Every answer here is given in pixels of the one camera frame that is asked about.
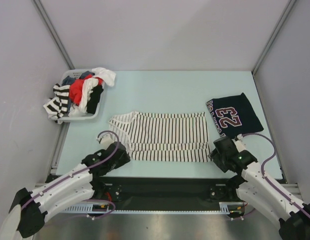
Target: striped shirt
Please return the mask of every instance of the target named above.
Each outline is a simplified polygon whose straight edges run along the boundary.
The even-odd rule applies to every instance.
[[[204,112],[115,115],[110,130],[135,160],[208,162],[209,133]]]
[[[48,113],[48,118],[58,120],[68,112],[70,85],[60,86],[55,84],[53,92],[56,96],[44,104],[43,107]]]

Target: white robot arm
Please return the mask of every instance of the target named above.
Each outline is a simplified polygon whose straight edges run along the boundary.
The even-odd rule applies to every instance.
[[[223,172],[237,173],[231,180],[241,200],[267,217],[283,240],[310,240],[310,204],[293,196],[264,170],[275,153],[261,165],[239,139],[222,137],[214,145],[210,158]]]
[[[31,192],[22,188],[16,193],[9,215],[0,229],[0,240],[26,239],[64,209],[92,198],[96,191],[103,191],[105,185],[99,177],[130,161],[117,135],[117,142],[109,141],[107,137],[101,142],[99,137],[105,133],[113,134],[102,131],[98,135],[97,140],[103,149],[87,155],[70,172]]]
[[[230,181],[241,200],[267,217],[283,240],[310,240],[310,204],[293,196],[264,171],[265,163],[271,158],[261,165],[238,139],[222,137],[214,145],[209,156],[223,172],[237,173]],[[88,155],[81,164],[54,181],[32,192],[25,188],[18,191],[2,225],[0,240],[28,238],[56,214],[90,199],[96,186],[101,186],[95,179],[130,161],[118,139],[116,145],[107,146],[106,150]]]

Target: light blue table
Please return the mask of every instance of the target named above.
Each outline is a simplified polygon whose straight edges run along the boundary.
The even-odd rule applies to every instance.
[[[262,134],[270,136],[261,102],[249,71],[117,71],[114,87],[103,92],[99,115],[89,121],[71,122],[56,174],[62,175],[81,162],[86,155],[100,149],[96,141],[99,132],[108,130],[113,115],[131,111],[147,113],[206,112],[210,146],[220,136],[206,107],[212,98],[245,93],[264,127]],[[263,162],[273,153],[269,142],[258,136],[244,138],[247,149]],[[266,165],[274,178],[282,179],[280,165],[275,157]],[[231,178],[213,162],[136,161],[107,174],[109,177],[150,178]]]

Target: navy t-shirt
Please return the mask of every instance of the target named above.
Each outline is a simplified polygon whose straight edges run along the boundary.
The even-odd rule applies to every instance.
[[[220,136],[234,139],[239,134],[264,130],[250,101],[242,93],[236,96],[213,98],[206,103]]]

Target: white basket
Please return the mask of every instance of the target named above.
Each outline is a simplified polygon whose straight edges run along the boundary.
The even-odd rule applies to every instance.
[[[80,76],[82,75],[82,73],[85,73],[86,71],[92,71],[92,69],[74,69],[74,70],[68,70],[68,71],[64,72],[63,76],[61,77],[60,85],[62,85],[63,80],[67,76],[70,76],[71,78],[79,79]],[[102,83],[102,87],[103,87],[103,89],[105,88],[105,82],[104,81]],[[103,96],[103,92],[100,95],[100,100],[99,100],[99,103],[97,104],[95,114],[86,113],[86,115],[84,115],[84,116],[63,116],[63,117],[59,118],[58,120],[62,120],[65,123],[69,123],[72,121],[82,121],[82,120],[88,120],[88,119],[95,118],[99,114],[102,96]]]

